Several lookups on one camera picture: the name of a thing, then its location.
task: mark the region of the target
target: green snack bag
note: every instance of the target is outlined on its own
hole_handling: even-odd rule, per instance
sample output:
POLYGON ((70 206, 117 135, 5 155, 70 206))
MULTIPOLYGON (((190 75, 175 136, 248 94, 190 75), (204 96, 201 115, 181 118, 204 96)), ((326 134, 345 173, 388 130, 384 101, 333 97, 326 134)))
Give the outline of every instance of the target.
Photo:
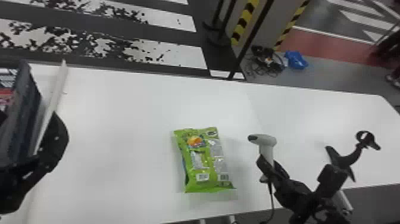
POLYGON ((234 189, 216 127, 174 131, 186 171, 185 192, 234 189))

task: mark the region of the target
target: hazard tape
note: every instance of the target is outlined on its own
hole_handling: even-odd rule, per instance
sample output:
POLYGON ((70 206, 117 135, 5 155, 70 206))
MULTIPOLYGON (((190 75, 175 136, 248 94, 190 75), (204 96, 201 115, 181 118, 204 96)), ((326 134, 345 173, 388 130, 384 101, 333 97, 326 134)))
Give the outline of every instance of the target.
POLYGON ((259 0, 249 0, 245 5, 245 9, 242 12, 242 15, 233 31, 231 42, 233 45, 238 45, 240 41, 240 37, 245 33, 246 26, 249 24, 251 18, 253 17, 254 10, 256 9, 259 0))
POLYGON ((303 4, 297 9, 295 15, 293 16, 292 20, 287 24, 285 31, 283 31, 282 35, 280 35, 279 39, 275 43, 274 46, 274 51, 277 51, 279 47, 281 46, 282 42, 286 38, 286 35, 289 33, 289 31, 292 29, 292 27, 295 25, 296 21, 300 18, 300 15, 304 12, 305 8, 307 7, 308 3, 310 3, 310 0, 306 0, 303 2, 303 4))

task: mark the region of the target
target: blue object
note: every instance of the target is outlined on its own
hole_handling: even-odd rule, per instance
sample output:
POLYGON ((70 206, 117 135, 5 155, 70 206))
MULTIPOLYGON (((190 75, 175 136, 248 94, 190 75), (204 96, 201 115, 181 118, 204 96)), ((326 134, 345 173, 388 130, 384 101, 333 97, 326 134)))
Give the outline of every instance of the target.
POLYGON ((308 66, 303 56, 298 51, 286 51, 285 58, 289 60, 289 67, 294 69, 304 69, 308 66))

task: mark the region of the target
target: white table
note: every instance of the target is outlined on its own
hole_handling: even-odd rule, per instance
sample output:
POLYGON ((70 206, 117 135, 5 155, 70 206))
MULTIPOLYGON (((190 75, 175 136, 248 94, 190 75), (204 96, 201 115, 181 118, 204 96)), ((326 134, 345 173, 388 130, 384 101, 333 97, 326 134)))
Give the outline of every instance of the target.
POLYGON ((276 160, 314 189, 329 162, 324 146, 348 154, 356 132, 369 130, 382 150, 365 150, 352 167, 357 182, 344 187, 400 183, 385 172, 400 170, 400 116, 379 96, 78 68, 64 92, 57 113, 70 142, 33 190, 28 224, 164 223, 270 209, 251 133, 275 136, 276 160), (172 131, 208 126, 218 127, 237 189, 185 194, 172 131))

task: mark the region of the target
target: red floor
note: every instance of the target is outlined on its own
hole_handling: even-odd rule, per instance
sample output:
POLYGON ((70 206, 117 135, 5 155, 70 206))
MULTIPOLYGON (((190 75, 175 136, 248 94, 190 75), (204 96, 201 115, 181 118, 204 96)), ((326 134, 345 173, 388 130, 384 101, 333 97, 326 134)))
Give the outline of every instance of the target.
POLYGON ((318 33, 292 29, 279 51, 299 51, 302 55, 326 58, 350 63, 381 66, 378 60, 370 56, 374 47, 342 38, 334 38, 318 33))

